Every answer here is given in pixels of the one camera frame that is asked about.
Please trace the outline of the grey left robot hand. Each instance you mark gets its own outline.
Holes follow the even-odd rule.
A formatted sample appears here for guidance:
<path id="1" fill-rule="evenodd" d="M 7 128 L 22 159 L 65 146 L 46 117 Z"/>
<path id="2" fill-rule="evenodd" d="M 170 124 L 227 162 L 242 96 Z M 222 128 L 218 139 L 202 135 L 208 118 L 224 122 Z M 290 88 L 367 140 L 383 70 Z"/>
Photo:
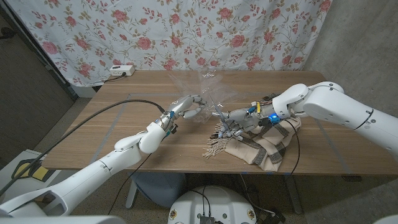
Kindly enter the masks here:
<path id="1" fill-rule="evenodd" d="M 174 121 L 179 117 L 183 119 L 192 119 L 201 112 L 207 102 L 200 95 L 187 95 L 174 101 L 160 118 L 155 121 L 166 134 L 176 132 L 178 127 Z"/>

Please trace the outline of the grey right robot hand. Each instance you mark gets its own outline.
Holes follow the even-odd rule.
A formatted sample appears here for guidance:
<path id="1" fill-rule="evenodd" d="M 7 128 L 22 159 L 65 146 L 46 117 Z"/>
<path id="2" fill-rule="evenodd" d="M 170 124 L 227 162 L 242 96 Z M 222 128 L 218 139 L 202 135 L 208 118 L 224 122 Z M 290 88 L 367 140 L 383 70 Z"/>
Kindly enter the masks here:
<path id="1" fill-rule="evenodd" d="M 269 115 L 274 113 L 271 105 L 260 107 L 260 112 L 257 107 L 242 108 L 231 112 L 222 112 L 216 109 L 212 112 L 213 116 L 217 116 L 221 120 L 222 127 L 218 132 L 218 138 L 236 138 L 243 140 L 242 133 L 247 133 L 259 126 L 259 122 L 266 119 Z"/>

